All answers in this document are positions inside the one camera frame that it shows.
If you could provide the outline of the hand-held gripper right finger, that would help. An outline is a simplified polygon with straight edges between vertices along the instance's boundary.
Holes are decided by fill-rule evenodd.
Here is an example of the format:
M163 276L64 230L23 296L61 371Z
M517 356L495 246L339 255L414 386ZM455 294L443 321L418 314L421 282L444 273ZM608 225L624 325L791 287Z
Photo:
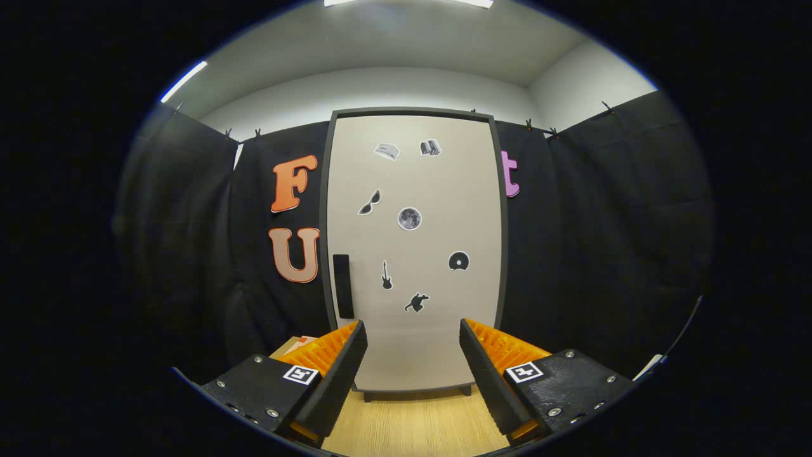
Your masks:
M579 350L551 353L472 319L459 321L459 347L510 445L568 433L634 385Z

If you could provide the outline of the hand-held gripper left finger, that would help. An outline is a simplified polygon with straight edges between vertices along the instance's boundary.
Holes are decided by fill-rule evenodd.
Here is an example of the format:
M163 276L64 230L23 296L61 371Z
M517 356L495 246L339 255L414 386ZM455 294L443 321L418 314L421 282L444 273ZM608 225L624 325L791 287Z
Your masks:
M252 355L212 381L204 399L279 439L319 448L330 436L368 347L355 321L282 355Z

